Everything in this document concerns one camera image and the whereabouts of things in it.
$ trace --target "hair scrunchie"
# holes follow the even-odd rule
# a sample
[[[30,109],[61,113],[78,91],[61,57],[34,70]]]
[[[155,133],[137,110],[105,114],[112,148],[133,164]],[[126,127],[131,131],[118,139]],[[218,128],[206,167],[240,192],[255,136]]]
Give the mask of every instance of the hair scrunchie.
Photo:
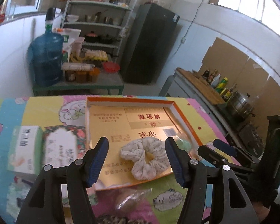
[[[145,152],[154,156],[149,163],[145,162]],[[131,172],[138,180],[153,179],[170,167],[165,142],[155,137],[145,137],[129,142],[121,148],[120,156],[134,162]]]

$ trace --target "red bowl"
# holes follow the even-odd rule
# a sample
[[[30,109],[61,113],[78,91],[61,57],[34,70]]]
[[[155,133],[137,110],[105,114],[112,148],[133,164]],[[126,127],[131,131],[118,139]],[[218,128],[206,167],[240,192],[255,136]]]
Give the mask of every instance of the red bowl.
[[[120,70],[120,66],[118,64],[110,61],[104,62],[103,67],[107,73],[115,73]]]

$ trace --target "shelf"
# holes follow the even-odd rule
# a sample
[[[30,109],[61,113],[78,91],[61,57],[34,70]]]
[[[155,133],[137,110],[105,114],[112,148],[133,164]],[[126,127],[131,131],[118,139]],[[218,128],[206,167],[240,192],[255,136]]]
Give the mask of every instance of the shelf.
[[[102,44],[102,43],[87,43],[87,42],[84,42],[83,45],[118,49],[118,46],[114,45],[114,44]]]
[[[122,9],[129,11],[131,10],[129,7],[122,7],[115,5],[113,3],[107,3],[107,2],[96,2],[96,1],[89,1],[89,0],[71,0],[69,1],[71,4],[89,4],[89,5],[96,5],[96,6],[102,6],[102,7],[110,7],[110,8],[116,8],[116,9]]]
[[[111,24],[101,24],[101,23],[89,23],[89,22],[65,22],[65,25],[93,25],[93,26],[102,26],[102,27],[110,27],[115,29],[121,29],[121,26],[111,25]]]

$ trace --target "barcode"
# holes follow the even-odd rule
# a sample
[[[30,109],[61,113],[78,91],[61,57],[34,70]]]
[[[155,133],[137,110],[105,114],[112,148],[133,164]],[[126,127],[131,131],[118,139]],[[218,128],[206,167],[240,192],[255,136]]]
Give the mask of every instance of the barcode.
[[[167,137],[176,136],[175,130],[173,128],[171,128],[171,129],[164,129],[164,132],[165,132]]]

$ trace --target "colorful tablecloth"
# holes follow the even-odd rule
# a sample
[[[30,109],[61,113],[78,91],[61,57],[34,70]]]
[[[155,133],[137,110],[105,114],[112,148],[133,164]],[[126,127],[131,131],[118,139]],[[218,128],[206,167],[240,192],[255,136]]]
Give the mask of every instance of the colorful tablecloth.
[[[7,170],[8,151],[15,126],[38,125],[44,129],[54,125],[84,125],[87,96],[31,97],[0,100],[0,215],[7,224],[15,219],[6,211],[8,187],[15,181],[15,173]],[[165,97],[139,97],[166,99]],[[224,136],[208,114],[194,99],[167,98],[174,100],[192,125],[203,144],[214,139],[226,142]],[[79,114],[68,114],[71,109]],[[145,219],[153,224],[176,223],[181,212],[187,189],[176,183],[174,175],[136,186],[138,189],[152,189],[130,219]],[[211,186],[207,189],[205,216],[211,206]],[[96,216],[114,208],[110,198],[116,198],[116,190],[97,192],[97,204],[93,205]]]

